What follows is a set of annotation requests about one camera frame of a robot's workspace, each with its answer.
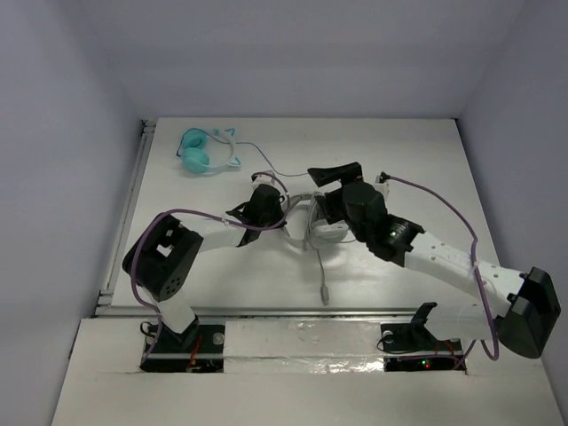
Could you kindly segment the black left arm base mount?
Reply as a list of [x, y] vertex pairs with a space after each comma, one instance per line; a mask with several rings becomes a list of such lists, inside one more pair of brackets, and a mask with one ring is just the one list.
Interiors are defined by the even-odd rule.
[[182, 334], [166, 326], [152, 345], [158, 326], [140, 324], [145, 337], [140, 369], [146, 373], [223, 373], [225, 324], [200, 324], [198, 320]]

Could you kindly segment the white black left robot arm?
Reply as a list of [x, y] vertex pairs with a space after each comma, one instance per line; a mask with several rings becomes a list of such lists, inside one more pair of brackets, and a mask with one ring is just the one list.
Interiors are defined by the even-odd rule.
[[261, 184], [248, 201], [223, 217], [169, 210], [159, 214], [130, 248], [122, 269], [130, 276], [132, 293], [159, 315], [175, 348], [187, 350], [197, 339], [197, 317], [183, 290], [195, 258], [214, 249], [244, 247], [260, 233], [282, 227], [283, 202], [278, 189]]

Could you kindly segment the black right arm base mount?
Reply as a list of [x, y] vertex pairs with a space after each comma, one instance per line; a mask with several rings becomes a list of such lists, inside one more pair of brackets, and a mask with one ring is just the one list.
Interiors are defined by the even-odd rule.
[[425, 303], [408, 322], [381, 325], [376, 348], [387, 373], [467, 370], [460, 340], [438, 340], [425, 327], [436, 306]]

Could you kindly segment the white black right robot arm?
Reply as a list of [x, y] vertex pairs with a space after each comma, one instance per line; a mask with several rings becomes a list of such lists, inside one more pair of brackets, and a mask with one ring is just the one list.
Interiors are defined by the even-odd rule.
[[316, 186], [334, 181], [340, 188], [318, 199], [329, 223], [344, 221], [357, 241], [385, 262], [420, 272], [477, 297], [482, 323], [493, 345], [537, 359], [561, 314], [551, 276], [533, 267], [529, 272], [500, 268], [477, 259], [477, 247], [461, 252], [427, 233], [420, 225], [388, 212], [385, 197], [364, 181], [362, 168], [310, 168]]

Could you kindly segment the white over-ear headphones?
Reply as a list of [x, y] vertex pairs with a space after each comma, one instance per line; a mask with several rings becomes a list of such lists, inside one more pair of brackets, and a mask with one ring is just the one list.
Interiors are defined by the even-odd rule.
[[290, 246], [307, 251], [309, 249], [322, 249], [327, 246], [342, 243], [347, 237], [349, 226], [343, 221], [329, 224], [324, 218], [323, 210], [316, 200], [322, 193], [299, 193], [292, 195], [284, 203], [287, 210], [296, 207], [307, 208], [307, 218], [304, 225], [304, 235], [300, 239], [292, 237], [286, 226], [280, 229], [280, 236]]

